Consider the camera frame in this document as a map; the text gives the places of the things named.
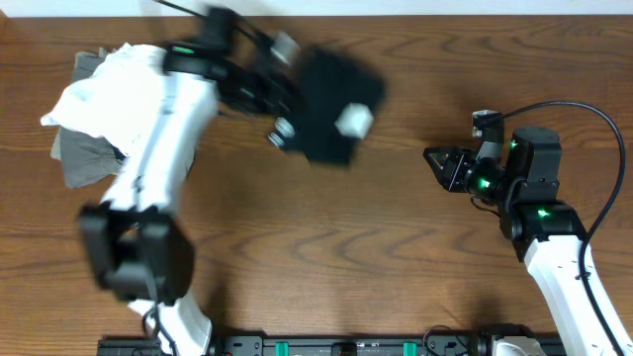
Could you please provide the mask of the black t-shirt with logo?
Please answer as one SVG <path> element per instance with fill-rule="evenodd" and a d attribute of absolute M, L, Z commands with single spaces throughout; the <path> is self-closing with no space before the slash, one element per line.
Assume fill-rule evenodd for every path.
<path fill-rule="evenodd" d="M 305 104 L 289 118 L 295 149 L 311 163 L 349 165 L 385 97 L 384 77 L 356 58 L 313 47 L 298 81 Z"/>

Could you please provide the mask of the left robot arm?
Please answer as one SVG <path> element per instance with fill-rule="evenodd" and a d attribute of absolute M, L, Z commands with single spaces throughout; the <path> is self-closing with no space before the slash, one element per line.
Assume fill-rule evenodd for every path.
<path fill-rule="evenodd" d="M 269 36 L 226 7 L 201 16 L 199 33 L 168 45 L 164 99 L 147 141 L 97 205 L 78 216 L 96 284 L 136 309 L 139 337 L 107 336 L 101 355 L 220 355 L 223 341 L 191 287 L 195 249 L 176 221 L 193 154 L 220 104 L 283 116 L 302 100 L 286 76 L 299 46 Z"/>

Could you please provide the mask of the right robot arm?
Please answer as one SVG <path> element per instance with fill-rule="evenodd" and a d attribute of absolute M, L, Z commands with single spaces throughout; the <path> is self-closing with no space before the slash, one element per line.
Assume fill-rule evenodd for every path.
<path fill-rule="evenodd" d="M 501 113 L 472 116 L 476 149 L 428 147 L 423 157 L 439 185 L 495 208 L 499 228 L 543 295 L 569 355 L 629 355 L 632 340 L 597 274 L 589 234 L 573 207 L 559 200 L 558 134 L 520 127 L 504 138 Z"/>

